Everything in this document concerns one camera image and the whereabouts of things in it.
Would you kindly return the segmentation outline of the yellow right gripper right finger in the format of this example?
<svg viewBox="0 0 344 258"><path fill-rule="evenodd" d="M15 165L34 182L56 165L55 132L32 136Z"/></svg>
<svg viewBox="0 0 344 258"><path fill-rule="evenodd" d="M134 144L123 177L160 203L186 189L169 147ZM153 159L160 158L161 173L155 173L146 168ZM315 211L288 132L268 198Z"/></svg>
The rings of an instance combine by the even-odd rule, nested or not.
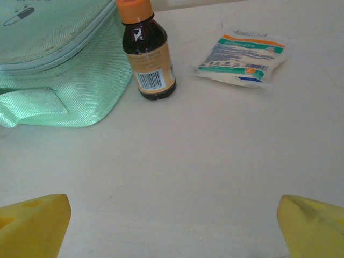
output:
<svg viewBox="0 0 344 258"><path fill-rule="evenodd" d="M277 220L291 257L343 257L343 208L283 195Z"/></svg>

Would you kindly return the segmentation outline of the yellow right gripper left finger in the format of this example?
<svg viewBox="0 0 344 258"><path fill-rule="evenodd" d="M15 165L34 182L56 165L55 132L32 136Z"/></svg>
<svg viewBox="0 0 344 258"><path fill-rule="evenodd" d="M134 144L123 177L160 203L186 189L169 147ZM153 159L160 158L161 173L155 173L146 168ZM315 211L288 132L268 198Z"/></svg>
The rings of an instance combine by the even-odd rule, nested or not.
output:
<svg viewBox="0 0 344 258"><path fill-rule="evenodd" d="M64 193L1 207L1 257L57 257L70 217Z"/></svg>

